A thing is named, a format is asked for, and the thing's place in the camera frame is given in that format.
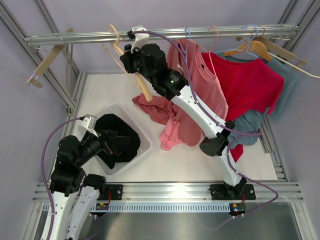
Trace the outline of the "black t shirt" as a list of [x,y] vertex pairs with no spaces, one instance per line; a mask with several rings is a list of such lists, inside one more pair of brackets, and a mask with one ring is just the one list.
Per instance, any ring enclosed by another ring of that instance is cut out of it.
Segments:
[[98,154],[113,169],[116,163],[128,163],[137,156],[141,140],[138,133],[117,115],[110,113],[100,117],[94,129],[106,131],[109,149]]

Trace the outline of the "beige plastic hanger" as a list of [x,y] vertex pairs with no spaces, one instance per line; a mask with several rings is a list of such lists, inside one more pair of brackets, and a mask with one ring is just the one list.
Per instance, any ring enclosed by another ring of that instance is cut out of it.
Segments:
[[136,71],[130,71],[128,69],[128,65],[125,61],[123,61],[122,57],[125,55],[125,52],[120,48],[120,35],[117,31],[117,29],[110,24],[109,30],[111,33],[115,34],[116,40],[111,42],[110,45],[113,47],[114,51],[118,54],[119,60],[116,59],[116,57],[108,50],[107,46],[104,43],[101,43],[101,46],[103,49],[108,53],[108,55],[113,59],[113,61],[122,69],[122,71],[128,76],[129,79],[135,84],[135,86],[141,91],[141,93],[144,95],[147,102],[150,102],[153,99],[153,96],[147,87],[143,77],[137,73]]

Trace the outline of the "dusty pink t shirt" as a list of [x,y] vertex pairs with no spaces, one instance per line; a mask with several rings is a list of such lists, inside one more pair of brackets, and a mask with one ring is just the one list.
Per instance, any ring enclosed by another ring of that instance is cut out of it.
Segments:
[[[187,39],[178,39],[174,42],[187,57],[193,89],[199,95],[206,77],[204,68],[199,65],[201,52],[198,45],[195,41]],[[193,147],[200,141],[201,128],[172,101],[162,96],[153,96],[151,101],[147,101],[145,96],[140,94],[134,97],[132,102],[149,115],[152,121],[165,125],[159,135],[160,148],[163,151],[169,151],[174,146],[183,143]]]

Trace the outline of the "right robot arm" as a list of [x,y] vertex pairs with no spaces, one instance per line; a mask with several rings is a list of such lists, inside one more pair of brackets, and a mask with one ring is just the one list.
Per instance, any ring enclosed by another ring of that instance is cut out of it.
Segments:
[[205,134],[199,148],[217,160],[223,174],[223,196],[237,199],[244,194],[247,180],[236,169],[229,150],[228,137],[235,124],[218,117],[193,91],[187,79],[168,67],[166,54],[155,43],[141,48],[127,44],[120,56],[129,74],[140,74],[153,89],[188,114]]

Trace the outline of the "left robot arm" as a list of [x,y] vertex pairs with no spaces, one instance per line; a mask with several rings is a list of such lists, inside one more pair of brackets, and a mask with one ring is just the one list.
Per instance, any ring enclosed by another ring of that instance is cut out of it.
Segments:
[[107,211],[111,201],[122,199],[123,185],[108,184],[104,176],[86,174],[82,166],[101,152],[119,156],[131,141],[117,131],[102,130],[86,133],[82,140],[69,135],[59,142],[51,182],[45,186],[50,208],[41,239],[77,240],[97,200],[104,202],[100,210]]

